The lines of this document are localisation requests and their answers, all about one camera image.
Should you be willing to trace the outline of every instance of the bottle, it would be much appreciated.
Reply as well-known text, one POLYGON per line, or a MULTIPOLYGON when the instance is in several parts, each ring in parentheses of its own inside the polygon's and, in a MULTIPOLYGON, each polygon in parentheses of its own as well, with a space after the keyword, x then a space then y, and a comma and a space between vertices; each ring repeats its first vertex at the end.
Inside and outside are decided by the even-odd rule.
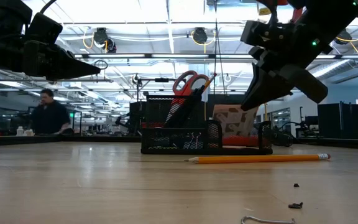
POLYGON ((22 126, 19 126, 16 130, 16 136, 23 136, 24 130, 22 126))

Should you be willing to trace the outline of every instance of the man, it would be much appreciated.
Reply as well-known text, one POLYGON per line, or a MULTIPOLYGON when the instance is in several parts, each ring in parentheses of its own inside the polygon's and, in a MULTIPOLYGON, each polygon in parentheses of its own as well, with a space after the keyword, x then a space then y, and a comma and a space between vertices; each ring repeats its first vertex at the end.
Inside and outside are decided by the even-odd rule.
POLYGON ((53 91, 48 89, 41 91, 41 102, 31 120, 35 134, 59 134, 70 124, 67 109, 53 99, 53 91))

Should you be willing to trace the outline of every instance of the yellow pencil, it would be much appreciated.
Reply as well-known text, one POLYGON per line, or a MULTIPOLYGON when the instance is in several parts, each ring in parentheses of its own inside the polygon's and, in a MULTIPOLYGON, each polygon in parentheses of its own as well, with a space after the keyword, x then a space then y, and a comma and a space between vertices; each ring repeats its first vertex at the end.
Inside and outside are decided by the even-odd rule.
POLYGON ((290 162, 290 161, 320 161, 328 160, 329 154, 314 155, 272 155, 272 156, 215 156, 215 157, 194 157, 185 160, 195 164, 222 164, 241 162, 290 162))

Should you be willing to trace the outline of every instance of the table surface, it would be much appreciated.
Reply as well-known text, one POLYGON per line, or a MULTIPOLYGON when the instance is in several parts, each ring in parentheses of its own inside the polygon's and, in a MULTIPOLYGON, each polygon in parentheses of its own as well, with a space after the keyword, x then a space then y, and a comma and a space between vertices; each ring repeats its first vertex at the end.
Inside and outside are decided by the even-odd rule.
POLYGON ((139 151, 139 143, 0 146, 0 223, 235 224, 245 215, 358 223, 358 149, 294 145, 274 153, 332 159, 211 165, 139 151))

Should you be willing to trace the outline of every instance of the dark shirt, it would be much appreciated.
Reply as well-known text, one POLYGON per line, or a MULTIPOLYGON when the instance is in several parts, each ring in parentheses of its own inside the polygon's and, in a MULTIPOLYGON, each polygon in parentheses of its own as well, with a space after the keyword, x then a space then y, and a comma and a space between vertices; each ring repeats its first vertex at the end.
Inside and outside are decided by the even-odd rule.
POLYGON ((31 114, 31 120, 35 134, 53 134, 58 132, 63 124, 70 123, 67 109, 57 101, 36 107, 31 114))

